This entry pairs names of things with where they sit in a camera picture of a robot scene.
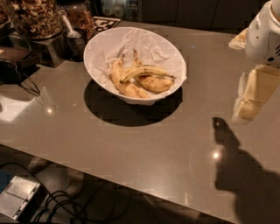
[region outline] yellow banana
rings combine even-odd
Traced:
[[[136,86],[130,81],[124,83],[120,82],[121,74],[123,71],[123,56],[114,61],[112,64],[110,78],[115,87],[123,94],[133,98],[150,98],[148,93],[141,87]]]
[[[130,66],[123,70],[121,76],[121,82],[126,82],[132,78],[141,75],[168,76],[170,78],[175,79],[173,75],[168,74],[164,69],[160,67],[149,66],[149,65],[136,65],[136,66]]]
[[[132,62],[132,66],[133,67],[141,66],[142,62],[138,58],[138,54],[136,50],[134,50],[133,55],[134,55],[134,60]],[[174,84],[174,80],[172,79],[166,79],[165,77],[154,77],[150,75],[136,76],[135,79],[144,88],[156,93],[162,93],[168,90]]]

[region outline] bowl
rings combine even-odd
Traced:
[[[123,95],[116,89],[109,77],[112,61],[124,55],[123,67],[129,67],[134,49],[143,64],[162,67],[176,77],[169,90],[160,94],[147,91],[150,98],[139,99]],[[116,27],[95,35],[86,45],[84,63],[98,85],[128,104],[153,105],[173,94],[186,80],[186,63],[179,50],[156,33],[134,27]]]

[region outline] kitchen counter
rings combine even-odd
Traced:
[[[153,106],[128,105],[92,82],[83,62],[40,66],[31,79],[41,96],[0,87],[0,144],[226,221],[277,223],[279,89],[253,122],[233,125],[239,78],[255,66],[228,48],[233,35],[118,26],[171,41],[187,64],[183,86]],[[214,138],[214,117],[231,129],[223,145]]]

